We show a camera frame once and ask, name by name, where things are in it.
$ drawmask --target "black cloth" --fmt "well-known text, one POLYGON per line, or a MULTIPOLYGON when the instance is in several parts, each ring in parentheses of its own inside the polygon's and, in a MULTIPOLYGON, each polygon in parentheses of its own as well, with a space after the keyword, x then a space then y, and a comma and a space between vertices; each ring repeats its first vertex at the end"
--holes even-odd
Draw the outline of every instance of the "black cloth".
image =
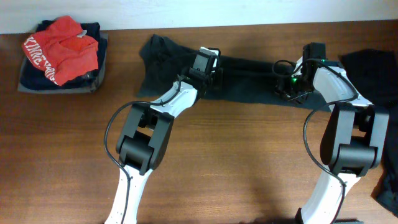
MULTIPOLYGON (((42 23, 37 26, 36 32, 45 30, 54 22, 55 21, 42 21, 42 23)), ((82 74, 82 76, 76 77, 75 79, 66 82, 62 86, 58 86, 45 77, 44 71, 35 68, 31 63, 26 63, 19 79, 20 83, 31 90, 62 90, 90 86, 96 80, 96 77, 100 72, 100 68, 104 62, 108 42, 106 39, 100 37, 99 23, 95 22, 80 25, 83 30, 87 30, 86 35, 98 41, 98 69, 93 70, 86 75, 82 74)))
MULTIPOLYGON (((153 35, 139 52, 145 63, 146 76, 137 94, 138 97, 158 96, 172 87, 177 74, 195 61, 195 51, 180 46, 167 37, 153 35)), ((270 78, 272 63, 220 57, 223 69, 222 89, 208 90, 204 99, 229 100, 242 103, 264 103, 272 105, 295 106, 315 109, 326 102, 321 94, 315 92, 308 96, 304 104, 298 105, 282 100, 274 93, 277 84, 270 78)), ((291 73, 293 68, 278 65, 279 73, 291 73)))
POLYGON ((362 50, 344 55, 341 62, 356 89, 375 105, 386 107, 390 120, 384 145, 387 175, 376 200, 398 216, 398 66, 393 52, 362 50))

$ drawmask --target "white wall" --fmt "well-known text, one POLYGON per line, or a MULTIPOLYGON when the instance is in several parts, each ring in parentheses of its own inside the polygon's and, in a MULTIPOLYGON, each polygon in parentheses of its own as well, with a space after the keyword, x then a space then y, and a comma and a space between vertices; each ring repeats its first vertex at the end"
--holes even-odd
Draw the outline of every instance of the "white wall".
POLYGON ((104 30, 365 21, 398 19, 398 0, 0 0, 0 34, 63 15, 104 30))

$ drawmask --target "black fabric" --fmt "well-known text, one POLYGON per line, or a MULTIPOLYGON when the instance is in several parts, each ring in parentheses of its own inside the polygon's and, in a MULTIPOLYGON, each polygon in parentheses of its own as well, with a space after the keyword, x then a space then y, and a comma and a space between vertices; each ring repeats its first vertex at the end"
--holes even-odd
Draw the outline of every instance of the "black fabric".
MULTIPOLYGON (((146 67, 146 76, 137 96, 164 94, 171 88, 182 68, 193 65, 196 57, 194 52, 194 50, 180 46, 167 37, 153 35, 140 51, 140 56, 146 67)), ((272 63, 269 62, 223 56, 221 49, 222 89, 221 91, 207 91, 204 99, 265 103, 308 109, 318 108, 326 103, 319 93, 311 93, 302 105, 281 100, 274 93, 277 80, 270 78, 271 66, 272 63)), ((290 73, 293 70, 292 67, 284 65, 278 65, 275 69, 279 73, 290 73)))
MULTIPOLYGON (((49 25, 53 24, 54 22, 55 21, 42 21, 42 23, 37 26, 36 32, 45 30, 49 25)), ((87 30, 86 35, 98 41, 98 69, 91 71, 87 75, 76 77, 75 79, 66 82, 62 86, 58 86, 45 77, 44 71, 35 68, 31 63, 26 63, 19 80, 20 83, 31 90, 60 90, 81 88, 91 85, 95 81, 95 78, 98 76, 100 68, 102 67, 102 64, 104 62, 108 42, 106 39, 100 37, 100 25, 97 22, 80 25, 83 30, 87 30)))
POLYGON ((362 50, 344 55, 341 62, 357 90, 375 105, 390 111, 384 146, 387 170, 377 201, 398 216, 398 66, 393 52, 362 50))

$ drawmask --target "red cloth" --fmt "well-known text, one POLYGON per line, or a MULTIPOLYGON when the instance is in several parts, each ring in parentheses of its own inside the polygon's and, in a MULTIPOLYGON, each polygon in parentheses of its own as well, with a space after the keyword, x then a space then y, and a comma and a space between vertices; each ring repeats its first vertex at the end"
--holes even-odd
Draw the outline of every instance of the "red cloth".
POLYGON ((70 16, 57 19, 46 30, 32 34, 22 48, 33 66, 57 85, 98 69, 98 42, 70 16))

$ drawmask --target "wooden table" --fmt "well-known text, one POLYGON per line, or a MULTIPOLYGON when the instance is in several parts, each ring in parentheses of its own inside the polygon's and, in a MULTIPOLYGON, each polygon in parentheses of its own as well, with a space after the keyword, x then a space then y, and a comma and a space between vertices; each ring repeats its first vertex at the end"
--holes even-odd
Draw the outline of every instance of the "wooden table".
MULTIPOLYGON (((139 49, 152 34, 197 49, 254 60, 297 60, 325 42, 327 56, 361 49, 398 50, 398 21, 109 31, 106 78, 85 95, 18 93, 21 43, 0 35, 0 223, 103 223, 119 170, 103 150, 114 111, 136 99, 144 78, 139 49)), ((140 223, 239 223, 292 218, 310 197, 320 170, 308 157, 302 125, 309 110, 200 100, 174 122, 167 153, 150 176, 140 223)), ((126 111, 109 135, 114 146, 126 111)), ((329 113, 309 127, 314 154, 329 113)), ((349 192, 340 218, 397 223, 371 194, 382 167, 349 192)))

